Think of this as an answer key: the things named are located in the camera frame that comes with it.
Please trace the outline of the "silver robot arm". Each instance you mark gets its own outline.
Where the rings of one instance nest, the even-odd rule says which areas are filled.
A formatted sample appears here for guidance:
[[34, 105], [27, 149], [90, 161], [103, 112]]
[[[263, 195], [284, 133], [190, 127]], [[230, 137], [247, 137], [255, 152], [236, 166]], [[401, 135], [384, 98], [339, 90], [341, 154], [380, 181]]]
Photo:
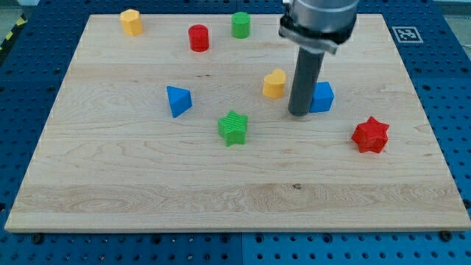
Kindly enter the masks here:
[[359, 0], [284, 1], [278, 34], [299, 46], [288, 111], [306, 115], [326, 52], [335, 54], [353, 33]]

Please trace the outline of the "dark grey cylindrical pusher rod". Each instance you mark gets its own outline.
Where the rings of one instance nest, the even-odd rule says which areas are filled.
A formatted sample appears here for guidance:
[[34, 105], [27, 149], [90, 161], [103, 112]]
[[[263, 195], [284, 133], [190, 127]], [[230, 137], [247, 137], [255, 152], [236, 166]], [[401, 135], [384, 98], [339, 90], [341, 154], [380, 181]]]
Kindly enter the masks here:
[[300, 47], [288, 102], [290, 114], [304, 116], [309, 112], [324, 55], [323, 51], [310, 52]]

